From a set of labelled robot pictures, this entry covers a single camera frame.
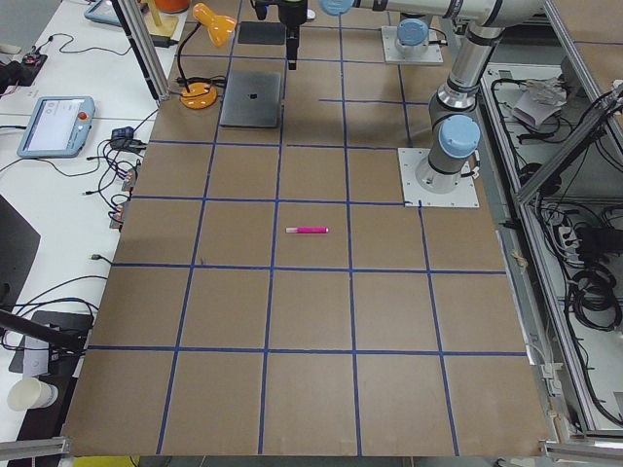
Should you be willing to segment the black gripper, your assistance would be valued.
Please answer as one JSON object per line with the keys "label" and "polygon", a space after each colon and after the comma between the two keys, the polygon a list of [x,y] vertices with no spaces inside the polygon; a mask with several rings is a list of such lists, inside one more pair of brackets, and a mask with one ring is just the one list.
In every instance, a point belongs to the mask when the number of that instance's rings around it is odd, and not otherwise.
{"label": "black gripper", "polygon": [[298,29],[308,20],[307,0],[255,0],[250,2],[257,19],[265,20],[270,6],[276,6],[279,21],[286,27],[286,60],[289,70],[297,69]]}

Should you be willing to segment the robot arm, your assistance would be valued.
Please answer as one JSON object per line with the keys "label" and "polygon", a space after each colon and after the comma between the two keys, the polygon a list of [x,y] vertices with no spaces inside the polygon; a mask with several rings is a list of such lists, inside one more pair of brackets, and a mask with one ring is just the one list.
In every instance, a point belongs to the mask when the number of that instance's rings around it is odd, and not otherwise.
{"label": "robot arm", "polygon": [[465,162],[475,153],[481,130],[471,118],[485,68],[505,28],[537,14],[541,1],[322,1],[320,8],[340,16],[352,8],[460,18],[469,21],[445,84],[429,101],[433,144],[416,169],[418,183],[445,195],[457,186]]}
{"label": "robot arm", "polygon": [[[295,69],[300,43],[300,28],[315,19],[308,1],[250,1],[258,20],[266,19],[270,6],[277,7],[278,25],[283,29],[286,60]],[[445,34],[430,27],[431,16],[401,13],[396,26],[383,26],[384,61],[395,65],[441,65]]]}

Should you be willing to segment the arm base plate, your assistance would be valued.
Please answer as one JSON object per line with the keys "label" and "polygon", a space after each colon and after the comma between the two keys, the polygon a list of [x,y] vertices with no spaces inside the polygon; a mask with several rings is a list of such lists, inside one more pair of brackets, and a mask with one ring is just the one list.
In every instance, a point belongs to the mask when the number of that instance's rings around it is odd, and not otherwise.
{"label": "arm base plate", "polygon": [[478,168],[465,161],[461,172],[445,175],[435,171],[427,148],[399,148],[403,203],[406,207],[479,208],[475,187]]}
{"label": "arm base plate", "polygon": [[441,47],[429,42],[404,46],[397,38],[396,26],[381,28],[385,63],[398,65],[441,65],[444,61]]}

